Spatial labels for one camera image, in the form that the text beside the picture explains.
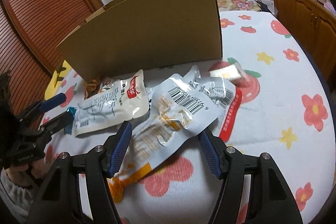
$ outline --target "wooden louvered door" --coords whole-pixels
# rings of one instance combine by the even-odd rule
[[[11,69],[15,113],[43,98],[63,59],[55,47],[94,11],[88,0],[1,0],[0,73]]]

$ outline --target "gray sleeve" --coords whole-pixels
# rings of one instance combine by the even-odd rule
[[[24,223],[33,203],[33,190],[25,189],[12,183],[5,170],[2,169],[0,196],[12,215],[20,223]]]

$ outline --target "floral pillow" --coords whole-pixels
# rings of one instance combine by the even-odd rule
[[[222,11],[261,11],[255,0],[218,0],[218,9]]]

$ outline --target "red logo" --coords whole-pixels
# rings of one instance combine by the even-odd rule
[[[135,79],[136,79],[137,77],[138,77],[138,75],[137,75],[137,76],[134,76],[134,77],[132,78],[132,80],[130,81],[130,83],[129,83],[129,88],[128,88],[128,90],[127,90],[127,97],[128,97],[129,99],[132,99],[132,98],[136,97],[137,94],[140,93],[140,92],[138,92],[138,91],[135,89]]]

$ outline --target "yellow flower center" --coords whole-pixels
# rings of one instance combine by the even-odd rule
[[[305,200],[306,200],[306,194],[303,194],[302,197],[301,197],[301,202],[303,202]]]
[[[164,174],[165,173],[165,171],[166,171],[166,167],[162,167],[160,170],[157,170],[157,174],[158,175],[162,175],[162,174]]]
[[[314,112],[314,114],[318,114],[318,112],[319,112],[319,107],[317,106],[317,105],[313,105],[313,108],[312,108],[312,110],[313,110],[313,112]]]

